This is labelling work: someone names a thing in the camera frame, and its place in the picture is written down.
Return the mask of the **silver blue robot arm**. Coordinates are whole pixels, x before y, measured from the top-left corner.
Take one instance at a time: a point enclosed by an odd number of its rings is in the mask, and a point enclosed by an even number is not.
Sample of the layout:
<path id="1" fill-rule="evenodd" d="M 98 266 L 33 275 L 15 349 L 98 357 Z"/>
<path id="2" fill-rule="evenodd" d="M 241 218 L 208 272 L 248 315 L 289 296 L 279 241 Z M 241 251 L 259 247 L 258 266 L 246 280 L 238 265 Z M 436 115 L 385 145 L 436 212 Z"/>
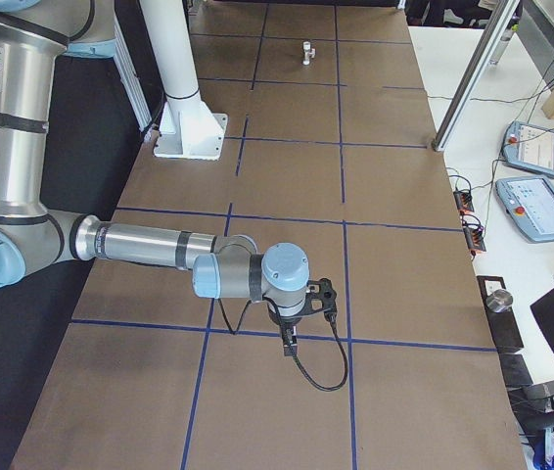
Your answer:
<path id="1" fill-rule="evenodd" d="M 115 52 L 111 1 L 0 1 L 0 288 L 65 260 L 112 259 L 193 274 L 202 298 L 266 302 L 287 354 L 312 312 L 305 252 L 260 253 L 244 235 L 215 236 L 50 211 L 40 200 L 56 59 Z"/>

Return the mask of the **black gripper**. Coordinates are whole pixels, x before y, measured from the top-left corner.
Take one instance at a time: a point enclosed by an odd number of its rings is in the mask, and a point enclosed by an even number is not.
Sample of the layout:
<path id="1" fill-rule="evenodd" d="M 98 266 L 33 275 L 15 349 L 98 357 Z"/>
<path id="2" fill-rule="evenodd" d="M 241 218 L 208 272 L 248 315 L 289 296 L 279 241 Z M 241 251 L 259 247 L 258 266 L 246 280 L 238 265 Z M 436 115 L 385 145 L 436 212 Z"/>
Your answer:
<path id="1" fill-rule="evenodd" d="M 280 334 L 283 342 L 284 356 L 298 355 L 297 325 L 298 318 L 279 317 Z"/>

